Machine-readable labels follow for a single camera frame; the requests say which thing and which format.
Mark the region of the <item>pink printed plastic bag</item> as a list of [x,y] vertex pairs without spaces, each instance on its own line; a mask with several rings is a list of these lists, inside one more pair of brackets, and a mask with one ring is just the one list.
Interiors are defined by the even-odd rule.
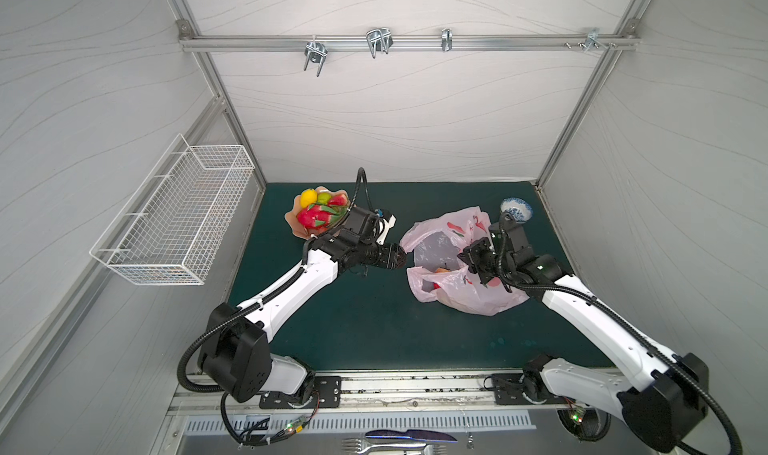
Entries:
[[[414,266],[406,270],[408,284],[422,303],[439,302],[460,312],[494,316],[528,300],[525,292],[503,288],[499,279],[482,285],[458,254],[471,243],[489,239],[488,214],[469,207],[416,223],[400,241]],[[435,273],[436,269],[452,270]]]

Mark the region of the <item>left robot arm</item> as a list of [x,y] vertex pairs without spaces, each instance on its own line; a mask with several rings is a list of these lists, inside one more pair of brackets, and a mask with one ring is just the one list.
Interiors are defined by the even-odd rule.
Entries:
[[300,262],[267,289],[238,306],[217,306],[206,331],[178,362],[179,385],[194,393],[222,392],[239,403],[256,395],[280,393],[292,404],[307,404],[314,390],[314,372],[293,357],[271,353],[270,343],[277,332],[344,269],[364,265],[398,270],[407,261],[396,243],[358,244],[339,260],[326,251],[341,246],[338,238],[313,237],[304,243]]

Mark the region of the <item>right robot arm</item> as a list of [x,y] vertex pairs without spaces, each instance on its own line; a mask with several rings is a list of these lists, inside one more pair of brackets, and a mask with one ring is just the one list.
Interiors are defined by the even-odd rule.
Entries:
[[709,369],[696,355],[681,356],[642,333],[568,273],[550,255],[535,256],[507,239],[482,239],[458,255],[483,282],[499,279],[506,288],[524,291],[559,314],[592,342],[616,367],[611,375],[542,355],[529,362],[519,381],[531,403],[552,398],[602,411],[620,421],[651,449],[688,454],[696,448],[685,438],[714,415],[740,454],[737,429],[709,393]]

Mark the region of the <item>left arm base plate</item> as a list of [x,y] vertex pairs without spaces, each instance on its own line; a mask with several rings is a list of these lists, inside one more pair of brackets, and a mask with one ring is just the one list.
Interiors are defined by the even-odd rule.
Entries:
[[313,376],[292,395],[267,392],[259,398],[260,409],[338,408],[342,392],[340,376]]

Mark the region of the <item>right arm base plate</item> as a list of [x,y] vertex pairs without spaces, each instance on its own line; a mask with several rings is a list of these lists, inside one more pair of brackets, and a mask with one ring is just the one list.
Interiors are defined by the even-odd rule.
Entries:
[[494,403],[501,406],[563,405],[545,386],[538,373],[496,373],[484,380],[484,388],[493,393]]

